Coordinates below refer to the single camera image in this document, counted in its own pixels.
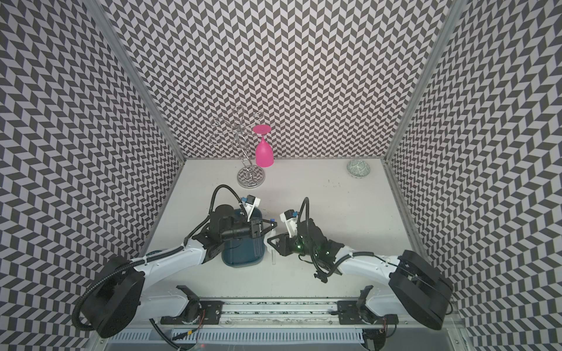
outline white tabletop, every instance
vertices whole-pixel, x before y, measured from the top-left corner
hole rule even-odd
[[[347,159],[281,159],[265,169],[265,182],[244,189],[236,182],[242,164],[238,160],[190,160],[180,175],[149,251],[177,246],[206,216],[213,190],[230,185],[240,197],[261,198],[264,218],[279,221],[288,209],[299,210],[310,199],[310,217],[328,239],[363,251],[393,255],[411,249],[380,160],[366,160],[371,173],[351,177]],[[219,190],[215,206],[237,202],[226,189]],[[279,223],[277,233],[286,232]],[[296,255],[281,257],[275,264],[266,252],[257,265],[232,268],[220,255],[203,265],[188,268],[159,283],[173,288],[187,285],[201,297],[358,297],[366,285],[376,282],[358,276],[333,275],[324,284],[315,279],[312,265]]]

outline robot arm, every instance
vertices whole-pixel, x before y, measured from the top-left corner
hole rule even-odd
[[[212,209],[220,188],[227,188],[235,195],[240,209],[234,210],[226,204]],[[277,223],[274,220],[251,217],[259,202],[251,195],[240,199],[230,187],[220,185],[213,193],[209,216],[180,246],[131,260],[120,256],[111,258],[96,274],[86,293],[78,299],[72,323],[79,330],[96,330],[100,336],[108,338],[132,321],[180,315],[186,320],[195,320],[199,301],[186,286],[178,286],[171,291],[151,290],[149,294],[147,289],[176,272],[213,259],[230,240],[256,239],[275,233]],[[196,305],[195,308],[187,308],[191,304]],[[90,325],[80,322],[80,312]]]
[[[316,268],[314,276],[322,282],[336,273],[360,275],[380,283],[361,291],[357,307],[367,322],[388,314],[409,314],[426,327],[441,329],[450,305],[452,282],[422,257],[409,250],[400,256],[354,250],[328,240],[313,219],[299,221],[297,215],[293,210],[280,215],[288,233],[267,235],[264,240],[268,249],[282,256],[310,256]]]

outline small ceramic bowl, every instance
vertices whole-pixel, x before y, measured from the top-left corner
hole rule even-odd
[[[371,172],[371,167],[362,159],[352,159],[347,163],[347,171],[355,178],[363,178]]]

